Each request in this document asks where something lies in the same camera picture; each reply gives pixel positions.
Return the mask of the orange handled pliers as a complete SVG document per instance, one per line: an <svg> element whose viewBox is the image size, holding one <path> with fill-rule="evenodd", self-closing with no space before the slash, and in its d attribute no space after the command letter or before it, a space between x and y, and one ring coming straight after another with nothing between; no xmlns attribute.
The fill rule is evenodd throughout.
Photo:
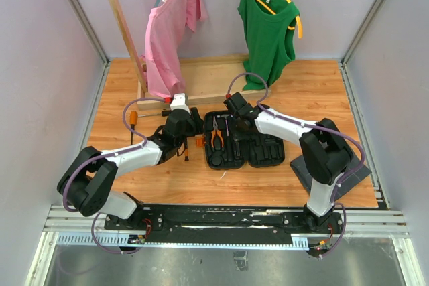
<svg viewBox="0 0 429 286"><path fill-rule="evenodd" d="M212 127L210 145L214 150L223 149L225 144L216 117L213 117Z"/></svg>

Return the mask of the steel claw hammer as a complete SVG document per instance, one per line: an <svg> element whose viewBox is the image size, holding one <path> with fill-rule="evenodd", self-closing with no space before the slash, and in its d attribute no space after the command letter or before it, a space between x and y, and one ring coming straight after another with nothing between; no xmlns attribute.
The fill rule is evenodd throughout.
<svg viewBox="0 0 429 286"><path fill-rule="evenodd" d="M228 138L231 138L231 127L230 127L230 122L233 119L233 116L231 114L221 114L221 115L217 115L216 116L216 121L217 121L217 129L218 130L222 130L225 131L226 136Z"/></svg>

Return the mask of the black plastic tool case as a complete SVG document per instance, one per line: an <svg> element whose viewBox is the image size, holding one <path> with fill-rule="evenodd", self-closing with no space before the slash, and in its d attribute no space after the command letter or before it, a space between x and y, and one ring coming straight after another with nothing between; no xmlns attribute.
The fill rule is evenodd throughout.
<svg viewBox="0 0 429 286"><path fill-rule="evenodd" d="M248 163L251 167L271 167L284 162L286 155L283 141L273 135L262 133L240 133L233 130L231 138L221 131L224 148L214 150L210 145L213 117L229 114L227 110L210 111L201 117L204 120L202 141L198 144L204 148L208 166L213 170L239 169Z"/></svg>

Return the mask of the small orange screwdriver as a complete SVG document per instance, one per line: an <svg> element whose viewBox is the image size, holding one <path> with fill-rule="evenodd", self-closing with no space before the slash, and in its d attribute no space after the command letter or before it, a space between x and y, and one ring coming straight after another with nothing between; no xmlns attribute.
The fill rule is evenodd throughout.
<svg viewBox="0 0 429 286"><path fill-rule="evenodd" d="M130 124L130 128L131 128L131 131L130 131L130 133L131 133L130 144L131 145L133 144L133 134L134 134L133 130L135 129L137 121L138 121L137 111L131 111L131 113L130 113L130 120L129 120L129 124Z"/></svg>

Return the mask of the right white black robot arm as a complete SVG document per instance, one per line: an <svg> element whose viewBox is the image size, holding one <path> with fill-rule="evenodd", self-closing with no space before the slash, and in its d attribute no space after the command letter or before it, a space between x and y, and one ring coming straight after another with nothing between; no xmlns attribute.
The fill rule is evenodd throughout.
<svg viewBox="0 0 429 286"><path fill-rule="evenodd" d="M335 123L327 118L320 122L297 119L263 104L252 107L238 92L226 95L224 105L239 128L272 135L301 148L312 178L303 221L310 232L320 232L334 208L334 188L353 159L353 151Z"/></svg>

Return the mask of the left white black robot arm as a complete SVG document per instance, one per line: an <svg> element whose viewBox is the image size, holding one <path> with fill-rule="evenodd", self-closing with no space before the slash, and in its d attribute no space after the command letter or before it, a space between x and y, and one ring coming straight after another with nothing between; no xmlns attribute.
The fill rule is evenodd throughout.
<svg viewBox="0 0 429 286"><path fill-rule="evenodd" d="M141 169L153 167L179 156L179 150L189 137L203 131L204 122L198 109L174 109L152 136L141 143L121 149L99 151L85 147L73 161L57 185L65 206L84 217L96 213L120 218L128 229L139 228L143 212L139 201L128 193L113 191L115 179Z"/></svg>

